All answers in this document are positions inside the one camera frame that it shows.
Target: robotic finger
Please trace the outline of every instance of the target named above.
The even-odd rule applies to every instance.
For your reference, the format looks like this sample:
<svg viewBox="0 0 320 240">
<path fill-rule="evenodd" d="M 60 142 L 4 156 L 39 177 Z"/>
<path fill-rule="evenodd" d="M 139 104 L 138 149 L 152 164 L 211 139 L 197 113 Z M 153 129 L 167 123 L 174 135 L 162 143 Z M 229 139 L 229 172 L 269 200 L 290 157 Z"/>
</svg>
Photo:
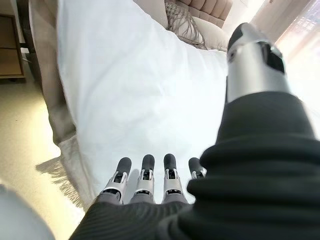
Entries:
<svg viewBox="0 0 320 240">
<path fill-rule="evenodd" d="M 95 202 L 109 202 L 112 204 L 124 204 L 123 198 L 127 189 L 128 175 L 131 169 L 131 160 L 122 158 L 115 173 L 108 181 L 105 188 L 98 195 Z"/>
<path fill-rule="evenodd" d="M 206 176 L 206 170 L 200 165 L 199 158 L 193 157 L 189 160 L 189 170 L 192 179 L 200 179 Z"/>
<path fill-rule="evenodd" d="M 188 203 L 183 193 L 180 177 L 177 171 L 176 158 L 171 153 L 164 156 L 164 185 L 162 203 Z"/>
<path fill-rule="evenodd" d="M 141 202 L 155 204 L 154 167 L 155 167 L 154 156 L 150 154 L 144 156 L 142 160 L 140 176 L 138 178 L 137 185 L 136 185 L 136 190 L 130 201 L 131 204 L 141 203 Z"/>
</svg>

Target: decorative pillow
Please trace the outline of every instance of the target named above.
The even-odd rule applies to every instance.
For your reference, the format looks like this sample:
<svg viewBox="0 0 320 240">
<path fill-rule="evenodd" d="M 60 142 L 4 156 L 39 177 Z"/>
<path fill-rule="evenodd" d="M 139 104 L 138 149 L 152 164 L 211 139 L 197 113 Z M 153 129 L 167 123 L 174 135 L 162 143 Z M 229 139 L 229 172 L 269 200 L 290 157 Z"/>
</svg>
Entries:
<svg viewBox="0 0 320 240">
<path fill-rule="evenodd" d="M 187 44 L 198 49 L 207 49 L 205 40 L 187 9 L 167 0 L 165 2 L 165 11 L 168 18 L 167 30 L 174 32 L 181 41 Z"/>
<path fill-rule="evenodd" d="M 193 19 L 208 50 L 217 49 L 227 52 L 229 38 L 220 27 L 195 16 Z"/>
</svg>

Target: black fingertip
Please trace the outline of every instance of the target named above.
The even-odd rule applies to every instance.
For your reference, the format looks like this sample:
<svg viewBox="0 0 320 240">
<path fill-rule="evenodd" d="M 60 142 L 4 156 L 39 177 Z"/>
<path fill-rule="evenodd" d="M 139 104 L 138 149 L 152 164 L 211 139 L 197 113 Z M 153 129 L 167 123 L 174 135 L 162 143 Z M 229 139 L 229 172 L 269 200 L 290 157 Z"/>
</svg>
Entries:
<svg viewBox="0 0 320 240">
<path fill-rule="evenodd" d="M 164 170 L 177 169 L 176 158 L 171 153 L 168 153 L 167 155 L 164 156 L 163 164 L 164 164 Z"/>
<path fill-rule="evenodd" d="M 151 169 L 152 171 L 154 170 L 155 168 L 155 158 L 154 156 L 148 154 L 148 155 L 145 155 L 143 160 L 142 160 L 142 167 L 141 167 L 141 170 L 142 169 Z"/>
<path fill-rule="evenodd" d="M 193 157 L 189 160 L 189 170 L 190 173 L 192 174 L 194 171 L 196 173 L 199 173 L 202 171 L 204 168 L 200 165 L 200 160 L 199 158 Z"/>
<path fill-rule="evenodd" d="M 123 157 L 116 167 L 116 171 L 119 173 L 126 173 L 129 175 L 131 169 L 131 160 L 128 157 Z"/>
</svg>

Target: white pillowcase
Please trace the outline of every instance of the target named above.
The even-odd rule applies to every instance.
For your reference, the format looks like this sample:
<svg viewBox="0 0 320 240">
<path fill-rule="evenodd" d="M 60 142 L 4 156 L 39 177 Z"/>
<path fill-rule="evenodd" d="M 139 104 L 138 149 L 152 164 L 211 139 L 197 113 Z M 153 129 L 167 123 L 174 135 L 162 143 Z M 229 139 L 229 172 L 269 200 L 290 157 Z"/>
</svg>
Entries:
<svg viewBox="0 0 320 240">
<path fill-rule="evenodd" d="M 227 52 L 229 38 L 220 27 L 195 16 L 193 19 L 204 38 L 205 46 L 208 50 L 217 49 Z"/>
<path fill-rule="evenodd" d="M 192 202 L 188 160 L 216 141 L 226 54 L 180 41 L 131 0 L 59 0 L 57 34 L 58 67 L 80 151 L 80 162 L 65 166 L 78 179 L 80 197 L 90 192 L 93 200 L 121 158 L 131 158 L 134 172 L 152 154 L 160 203 L 163 158 L 172 153 Z"/>
</svg>

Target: ribbed black fabric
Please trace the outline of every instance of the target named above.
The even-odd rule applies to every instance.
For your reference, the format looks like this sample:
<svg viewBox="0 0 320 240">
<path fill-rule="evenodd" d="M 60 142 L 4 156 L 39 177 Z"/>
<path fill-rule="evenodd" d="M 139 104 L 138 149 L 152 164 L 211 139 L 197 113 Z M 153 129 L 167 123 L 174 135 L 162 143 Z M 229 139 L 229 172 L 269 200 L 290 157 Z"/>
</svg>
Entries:
<svg viewBox="0 0 320 240">
<path fill-rule="evenodd" d="M 190 205 L 94 203 L 85 214 L 71 240 L 153 240 L 158 223 Z"/>
<path fill-rule="evenodd" d="M 320 240 L 320 142 L 296 97 L 228 103 L 200 163 L 189 208 L 165 218 L 183 204 L 93 206 L 72 239 Z"/>
</svg>

